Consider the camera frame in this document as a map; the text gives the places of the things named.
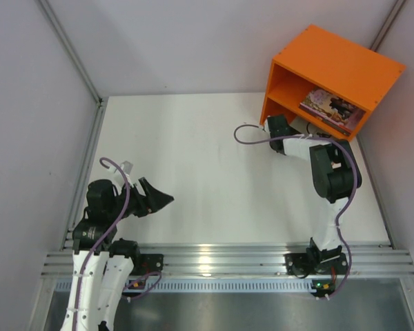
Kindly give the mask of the pale green Gatsby book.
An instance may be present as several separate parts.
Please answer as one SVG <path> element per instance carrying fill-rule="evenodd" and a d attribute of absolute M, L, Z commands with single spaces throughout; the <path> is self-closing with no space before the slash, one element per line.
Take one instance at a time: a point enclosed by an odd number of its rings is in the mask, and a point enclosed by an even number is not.
<path fill-rule="evenodd" d="M 324 138 L 332 137 L 327 132 L 324 132 L 323 130 L 315 126 L 314 124 L 308 122 L 307 120 L 301 117 L 294 118 L 291 121 L 290 126 L 303 134 L 311 134 L 313 136 L 324 137 Z"/>

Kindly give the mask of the pink Shakespeare story book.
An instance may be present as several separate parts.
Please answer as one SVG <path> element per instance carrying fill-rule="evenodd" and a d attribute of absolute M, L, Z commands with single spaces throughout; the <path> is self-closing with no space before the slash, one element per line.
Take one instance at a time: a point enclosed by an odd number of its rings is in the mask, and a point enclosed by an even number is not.
<path fill-rule="evenodd" d="M 299 106 L 313 110 L 350 133 L 354 131 L 364 116 L 364 111 L 361 108 L 318 87 L 311 90 Z"/>

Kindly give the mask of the dark cover paperback book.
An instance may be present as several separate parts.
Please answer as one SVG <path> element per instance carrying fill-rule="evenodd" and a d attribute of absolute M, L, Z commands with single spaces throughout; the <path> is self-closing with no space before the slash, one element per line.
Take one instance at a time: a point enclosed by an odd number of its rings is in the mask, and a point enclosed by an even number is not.
<path fill-rule="evenodd" d="M 345 130 L 344 128 L 338 126 L 337 124 L 334 124 L 329 119 L 327 119 L 326 117 L 321 116 L 320 114 L 317 114 L 313 110 L 310 110 L 305 106 L 299 106 L 299 108 L 301 110 L 307 112 L 311 116 L 315 117 L 316 119 L 319 119 L 322 123 L 325 123 L 326 125 L 330 126 L 331 128 L 335 129 L 336 131 L 338 131 L 338 132 L 340 132 L 340 133 L 342 133 L 342 134 L 344 134 L 348 137 L 351 135 L 351 133 L 348 130 Z"/>

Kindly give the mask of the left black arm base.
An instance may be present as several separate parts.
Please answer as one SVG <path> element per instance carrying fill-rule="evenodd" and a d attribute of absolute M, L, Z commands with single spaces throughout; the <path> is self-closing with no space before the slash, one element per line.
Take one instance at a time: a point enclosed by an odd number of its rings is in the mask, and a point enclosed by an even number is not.
<path fill-rule="evenodd" d="M 140 254 L 134 261 L 132 276 L 142 276 L 151 272 L 161 272 L 164 265 L 162 254 Z"/>

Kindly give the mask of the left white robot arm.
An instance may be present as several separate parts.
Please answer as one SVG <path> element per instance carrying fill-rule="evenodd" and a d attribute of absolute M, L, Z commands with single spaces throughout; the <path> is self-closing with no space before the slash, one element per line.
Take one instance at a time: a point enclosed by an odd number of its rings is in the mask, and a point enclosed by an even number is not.
<path fill-rule="evenodd" d="M 72 283 L 62 330 L 112 330 L 126 290 L 147 291 L 149 277 L 161 277 L 163 255 L 143 254 L 136 241 L 115 240 L 118 221 L 146 217 L 174 198 L 145 178 L 120 190 L 109 179 L 93 181 L 86 193 L 83 218 L 73 230 Z"/>

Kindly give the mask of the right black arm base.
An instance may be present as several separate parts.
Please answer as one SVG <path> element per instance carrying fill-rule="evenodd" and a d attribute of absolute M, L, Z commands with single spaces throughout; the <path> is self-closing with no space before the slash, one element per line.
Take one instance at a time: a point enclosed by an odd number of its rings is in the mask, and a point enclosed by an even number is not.
<path fill-rule="evenodd" d="M 287 274 L 305 279 L 310 275 L 316 275 L 315 257 L 307 253 L 290 253 L 285 255 Z"/>

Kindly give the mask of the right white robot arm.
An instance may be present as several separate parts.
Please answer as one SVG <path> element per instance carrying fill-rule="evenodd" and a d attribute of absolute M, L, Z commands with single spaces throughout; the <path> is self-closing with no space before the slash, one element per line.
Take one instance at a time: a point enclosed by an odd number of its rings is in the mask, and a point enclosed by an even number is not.
<path fill-rule="evenodd" d="M 269 144 L 274 151 L 310 163 L 313 187 L 323 199 L 305 252 L 286 257 L 288 273 L 299 278 L 330 274 L 332 269 L 338 274 L 346 273 L 340 212 L 346 210 L 353 190 L 362 184 L 349 142 L 302 134 L 288 124 L 284 115 L 268 117 L 264 128 L 272 139 Z"/>

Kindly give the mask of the orange wooden shelf cabinet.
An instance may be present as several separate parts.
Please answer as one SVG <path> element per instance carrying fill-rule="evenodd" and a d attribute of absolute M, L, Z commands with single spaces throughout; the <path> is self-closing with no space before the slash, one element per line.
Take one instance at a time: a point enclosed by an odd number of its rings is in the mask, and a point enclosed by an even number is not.
<path fill-rule="evenodd" d="M 337 139 L 352 140 L 372 115 L 406 66 L 329 32 L 310 25 L 271 61 L 259 122 L 284 115 L 300 117 Z M 300 108 L 313 88 L 322 88 L 364 111 L 359 123 L 344 134 L 316 114 Z"/>

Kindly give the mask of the aluminium mounting rail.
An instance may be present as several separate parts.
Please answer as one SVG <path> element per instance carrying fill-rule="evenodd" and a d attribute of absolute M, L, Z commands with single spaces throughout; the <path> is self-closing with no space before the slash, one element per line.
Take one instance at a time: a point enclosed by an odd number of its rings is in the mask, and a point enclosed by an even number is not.
<path fill-rule="evenodd" d="M 298 279 L 287 274 L 285 255 L 304 253 L 300 245 L 146 245 L 142 254 L 164 255 L 161 273 L 163 282 L 180 283 L 193 279 L 209 288 L 227 279 L 252 279 L 272 283 L 299 283 L 303 289 L 321 279 L 330 280 L 330 274 L 310 275 Z M 389 245 L 353 245 L 345 251 L 347 271 L 337 274 L 342 279 L 386 279 L 414 277 L 413 260 L 406 250 L 395 250 Z"/>

